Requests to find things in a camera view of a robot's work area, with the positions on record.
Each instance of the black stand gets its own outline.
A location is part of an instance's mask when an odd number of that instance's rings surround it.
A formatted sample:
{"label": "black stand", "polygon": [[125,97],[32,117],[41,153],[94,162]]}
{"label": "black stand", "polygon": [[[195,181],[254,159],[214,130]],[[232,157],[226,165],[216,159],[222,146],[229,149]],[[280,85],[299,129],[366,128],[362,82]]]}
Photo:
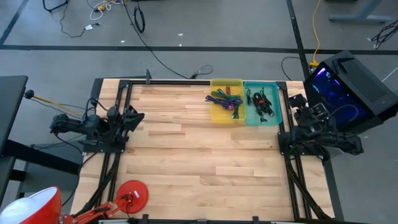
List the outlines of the black stand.
{"label": "black stand", "polygon": [[48,11],[49,13],[51,13],[52,11],[54,11],[54,10],[56,10],[56,9],[58,9],[58,8],[60,8],[60,7],[62,7],[62,6],[64,6],[64,5],[66,5],[66,4],[68,4],[68,3],[69,3],[69,0],[65,0],[65,2],[62,3],[61,5],[55,6],[55,7],[52,8],[52,9],[47,9],[47,8],[45,7],[45,0],[43,0],[43,8],[44,8],[46,11]]}
{"label": "black stand", "polygon": [[66,159],[62,159],[51,154],[41,152],[21,143],[7,140],[2,156],[11,156],[26,162],[42,165],[51,169],[56,169],[69,174],[78,175],[80,165]]}

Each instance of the wooden tabletop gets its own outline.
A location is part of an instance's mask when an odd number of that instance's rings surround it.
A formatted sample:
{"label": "wooden tabletop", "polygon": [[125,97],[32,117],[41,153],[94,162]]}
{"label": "wooden tabletop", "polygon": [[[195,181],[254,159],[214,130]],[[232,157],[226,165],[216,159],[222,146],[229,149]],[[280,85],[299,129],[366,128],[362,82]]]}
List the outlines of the wooden tabletop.
{"label": "wooden tabletop", "polygon": [[[105,79],[99,101],[114,105],[118,79]],[[287,82],[289,96],[305,95],[302,82]],[[148,186],[149,201],[139,213],[153,219],[293,220],[278,126],[213,124],[206,85],[134,85],[131,105],[145,113],[130,133],[121,156],[116,189],[128,180]],[[282,111],[285,112],[282,93]],[[97,108],[100,116],[105,111]],[[98,186],[103,154],[81,170],[72,211],[79,211]],[[307,189],[334,217],[322,163],[302,157]],[[298,192],[300,214],[303,203]],[[104,191],[103,202],[108,190]],[[127,218],[123,212],[115,218]]]}

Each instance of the purple cable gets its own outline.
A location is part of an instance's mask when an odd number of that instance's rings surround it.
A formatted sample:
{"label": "purple cable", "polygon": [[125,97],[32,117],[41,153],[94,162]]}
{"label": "purple cable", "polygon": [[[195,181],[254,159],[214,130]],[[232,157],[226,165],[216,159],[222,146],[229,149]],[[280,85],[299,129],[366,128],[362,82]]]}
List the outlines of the purple cable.
{"label": "purple cable", "polygon": [[240,105],[243,103],[242,99],[233,99],[233,100],[224,100],[224,99],[217,99],[212,96],[206,96],[206,101],[212,101],[215,104],[223,106],[224,109],[229,109],[229,104],[232,103],[234,105]]}

